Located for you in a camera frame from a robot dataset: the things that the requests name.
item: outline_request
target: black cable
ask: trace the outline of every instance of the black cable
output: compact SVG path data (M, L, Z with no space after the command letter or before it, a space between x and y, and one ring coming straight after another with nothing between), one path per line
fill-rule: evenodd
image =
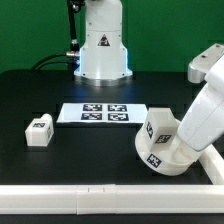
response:
M51 59L54 59L54 58L58 58L58 57L65 57L66 54L53 54L53 55L50 55L46 58L43 58L42 60L38 61L32 68L31 70L36 70L37 67L39 67L41 64L43 64L44 62L46 61L49 61Z
M72 40L76 40L76 27L75 27L75 19L74 19L74 12L72 8L72 1L67 0L67 7L68 7L68 19L69 19L69 26L70 26L70 37Z
M42 65L40 65L36 70L41 70L41 68L47 66L47 65L52 65L52 64L73 64L74 62L72 61L52 61L52 62L46 62Z

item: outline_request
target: small white block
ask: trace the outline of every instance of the small white block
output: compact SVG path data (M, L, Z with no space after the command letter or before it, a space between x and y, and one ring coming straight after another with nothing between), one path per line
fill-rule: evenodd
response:
M177 122L169 108L150 108L143 126L149 145L170 144L177 132Z
M34 119L25 131L28 146L46 147L53 134L53 121L49 114L40 119Z

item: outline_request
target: warning label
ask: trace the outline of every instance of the warning label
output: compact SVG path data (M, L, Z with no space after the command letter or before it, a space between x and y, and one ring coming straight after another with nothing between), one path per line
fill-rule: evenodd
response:
M102 46L102 47L110 47L110 43L106 37L106 35L104 34L103 37L101 38L98 46Z

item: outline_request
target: metal frame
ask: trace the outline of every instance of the metal frame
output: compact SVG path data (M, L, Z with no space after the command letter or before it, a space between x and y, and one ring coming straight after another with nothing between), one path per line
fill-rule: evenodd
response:
M133 75L132 76L126 76L120 79L88 79L83 76L77 76L74 75L74 80L78 83L84 83L91 86L117 86L122 84L128 84L133 81Z

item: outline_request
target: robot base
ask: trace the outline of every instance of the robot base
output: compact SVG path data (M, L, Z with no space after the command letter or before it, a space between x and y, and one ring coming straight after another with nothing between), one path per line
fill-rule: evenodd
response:
M89 79L84 76L74 75L74 80L92 86L117 86L132 82L133 75L125 76L120 79Z
M169 108L150 108L145 124L137 133L135 146L140 158L158 173L180 175L203 153L179 138L179 124Z

